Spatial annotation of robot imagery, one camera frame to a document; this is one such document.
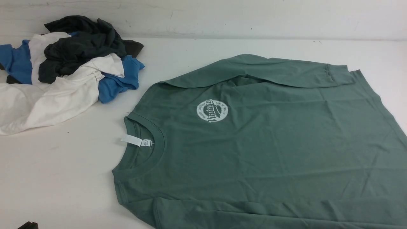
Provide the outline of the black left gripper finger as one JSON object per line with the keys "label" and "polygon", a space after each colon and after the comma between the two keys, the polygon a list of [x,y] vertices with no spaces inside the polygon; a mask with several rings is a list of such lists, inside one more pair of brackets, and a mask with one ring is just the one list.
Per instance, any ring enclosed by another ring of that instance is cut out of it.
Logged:
{"label": "black left gripper finger", "polygon": [[22,226],[18,227],[18,229],[39,229],[38,223],[36,222],[26,222]]}

